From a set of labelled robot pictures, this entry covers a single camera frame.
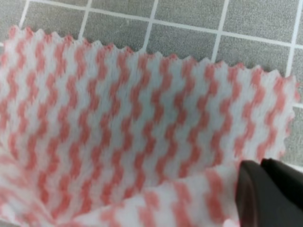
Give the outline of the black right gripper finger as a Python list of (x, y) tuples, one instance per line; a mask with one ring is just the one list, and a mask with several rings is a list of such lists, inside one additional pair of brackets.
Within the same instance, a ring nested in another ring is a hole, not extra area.
[(242, 161), (235, 202), (242, 227), (301, 227), (303, 174), (271, 158)]

